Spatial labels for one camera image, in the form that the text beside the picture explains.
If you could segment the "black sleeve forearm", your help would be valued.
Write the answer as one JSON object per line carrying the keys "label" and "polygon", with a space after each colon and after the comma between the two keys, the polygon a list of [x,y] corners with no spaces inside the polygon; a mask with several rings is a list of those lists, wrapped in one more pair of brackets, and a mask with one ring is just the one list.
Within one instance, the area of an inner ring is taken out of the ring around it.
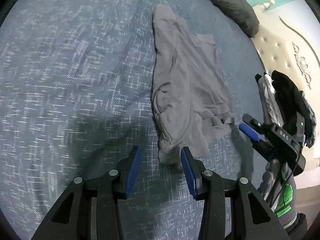
{"label": "black sleeve forearm", "polygon": [[298,213],[296,220],[286,229],[286,232],[291,240],[301,240],[307,232],[306,216],[303,213]]}

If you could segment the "grey green gloved hand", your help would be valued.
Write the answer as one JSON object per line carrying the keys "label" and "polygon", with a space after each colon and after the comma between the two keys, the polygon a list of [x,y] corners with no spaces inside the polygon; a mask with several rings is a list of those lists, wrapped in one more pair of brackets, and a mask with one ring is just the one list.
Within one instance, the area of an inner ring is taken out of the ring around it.
{"label": "grey green gloved hand", "polygon": [[296,184],[287,163],[281,164],[277,159],[270,161],[258,191],[285,229],[296,221]]}

